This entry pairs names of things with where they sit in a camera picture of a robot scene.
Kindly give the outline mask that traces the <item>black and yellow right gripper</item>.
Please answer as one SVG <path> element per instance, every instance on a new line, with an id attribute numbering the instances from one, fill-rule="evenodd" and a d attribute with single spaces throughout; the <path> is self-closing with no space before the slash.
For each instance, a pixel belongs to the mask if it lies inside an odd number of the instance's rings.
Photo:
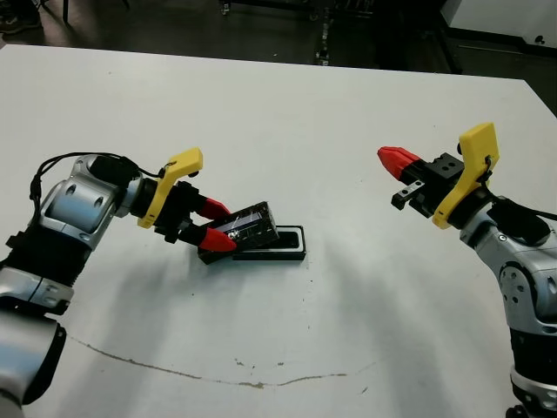
<path id="1" fill-rule="evenodd" d="M 437 227 L 462 227 L 490 201 L 486 182 L 496 166 L 493 123 L 475 126 L 460 135 L 460 155 L 446 152 L 431 162 L 397 146 L 382 146 L 378 157 L 386 170 L 405 187 L 391 204 L 409 205 Z"/>

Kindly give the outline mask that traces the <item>black and yellow left gripper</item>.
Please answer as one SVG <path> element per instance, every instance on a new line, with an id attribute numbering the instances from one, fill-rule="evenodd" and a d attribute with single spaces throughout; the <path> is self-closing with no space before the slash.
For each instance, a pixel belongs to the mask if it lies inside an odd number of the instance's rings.
<path id="1" fill-rule="evenodd" d="M 140 189 L 138 226 L 153 227 L 170 243 L 182 240 L 210 252 L 232 252 L 237 244 L 225 233 L 192 222 L 192 213 L 206 219 L 221 219 L 231 214 L 223 203 L 201 195 L 196 187 L 182 180 L 202 168 L 203 154 L 197 147 L 171 157 L 160 172 L 162 177 L 146 180 Z"/>

